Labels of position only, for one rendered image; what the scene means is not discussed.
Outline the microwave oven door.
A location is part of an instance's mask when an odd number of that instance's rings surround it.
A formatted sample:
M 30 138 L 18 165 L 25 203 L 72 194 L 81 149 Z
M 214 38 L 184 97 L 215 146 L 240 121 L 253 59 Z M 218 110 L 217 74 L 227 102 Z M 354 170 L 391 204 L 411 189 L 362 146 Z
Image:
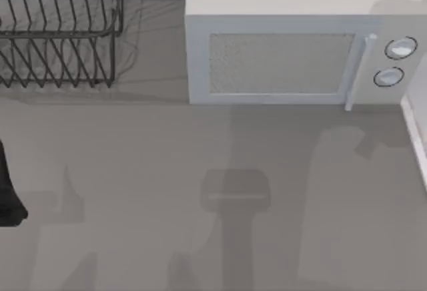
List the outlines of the microwave oven door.
M 357 15 L 187 15 L 189 100 L 342 105 L 379 26 Z

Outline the pale microwave oven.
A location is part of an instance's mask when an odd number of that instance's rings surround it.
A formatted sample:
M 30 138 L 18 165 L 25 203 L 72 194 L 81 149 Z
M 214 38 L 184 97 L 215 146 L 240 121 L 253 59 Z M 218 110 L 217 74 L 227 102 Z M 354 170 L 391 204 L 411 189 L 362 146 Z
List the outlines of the pale microwave oven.
M 378 19 L 378 39 L 362 73 L 352 109 L 362 105 L 399 105 L 427 54 L 427 0 L 185 0 L 187 15 L 357 15 Z M 417 50 L 405 59 L 387 58 L 386 45 L 406 36 L 417 40 Z M 374 75 L 391 67 L 404 71 L 403 80 L 393 87 L 376 86 Z

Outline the small microwave knob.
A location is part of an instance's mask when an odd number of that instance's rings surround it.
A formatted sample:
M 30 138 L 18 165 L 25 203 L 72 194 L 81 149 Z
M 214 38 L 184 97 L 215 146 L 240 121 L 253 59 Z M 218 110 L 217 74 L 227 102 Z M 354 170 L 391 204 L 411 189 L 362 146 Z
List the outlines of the small microwave knob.
M 374 77 L 374 84 L 378 87 L 393 87 L 398 85 L 404 78 L 405 73 L 399 67 L 391 67 L 378 71 Z

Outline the large microwave knob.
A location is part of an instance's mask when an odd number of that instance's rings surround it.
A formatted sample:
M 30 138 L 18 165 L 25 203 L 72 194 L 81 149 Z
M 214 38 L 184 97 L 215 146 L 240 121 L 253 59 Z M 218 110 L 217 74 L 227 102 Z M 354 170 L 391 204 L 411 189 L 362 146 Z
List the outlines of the large microwave knob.
M 391 40 L 385 47 L 384 53 L 387 58 L 401 60 L 410 57 L 418 48 L 418 42 L 413 37 L 403 37 Z

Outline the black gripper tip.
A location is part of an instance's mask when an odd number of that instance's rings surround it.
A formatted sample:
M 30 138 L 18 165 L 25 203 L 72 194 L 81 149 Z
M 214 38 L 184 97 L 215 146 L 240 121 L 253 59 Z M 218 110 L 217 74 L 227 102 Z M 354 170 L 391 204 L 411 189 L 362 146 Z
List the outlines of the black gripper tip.
M 0 140 L 0 228 L 17 227 L 29 212 L 13 187 L 3 142 Z

